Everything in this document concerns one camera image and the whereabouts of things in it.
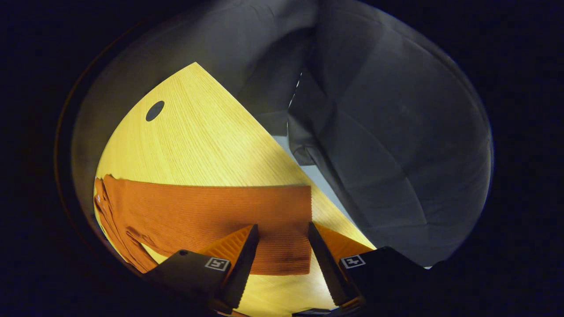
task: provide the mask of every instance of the wood grain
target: wood grain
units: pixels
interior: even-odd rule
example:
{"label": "wood grain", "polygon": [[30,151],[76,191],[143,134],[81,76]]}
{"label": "wood grain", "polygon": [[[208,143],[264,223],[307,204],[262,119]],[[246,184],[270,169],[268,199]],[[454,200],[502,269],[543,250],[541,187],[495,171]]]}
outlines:
{"label": "wood grain", "polygon": [[[162,112],[147,122],[147,111],[161,100]],[[125,116],[96,171],[97,177],[106,174],[191,186],[308,184],[315,222],[374,248],[253,116],[196,63],[160,83]],[[158,263],[165,259],[144,247]],[[331,309],[334,304],[312,253],[308,275],[250,275],[237,311],[288,316],[313,307]]]}

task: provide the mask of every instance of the orange cloth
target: orange cloth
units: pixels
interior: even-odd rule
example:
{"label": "orange cloth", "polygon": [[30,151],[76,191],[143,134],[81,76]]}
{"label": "orange cloth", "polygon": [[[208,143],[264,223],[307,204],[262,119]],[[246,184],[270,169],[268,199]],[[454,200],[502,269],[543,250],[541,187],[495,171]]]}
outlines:
{"label": "orange cloth", "polygon": [[167,257],[180,249],[198,252],[254,223],[259,243],[251,274],[309,273],[309,186],[176,186],[106,175],[96,178],[95,187],[94,204],[108,237],[143,273],[157,263],[140,243]]}

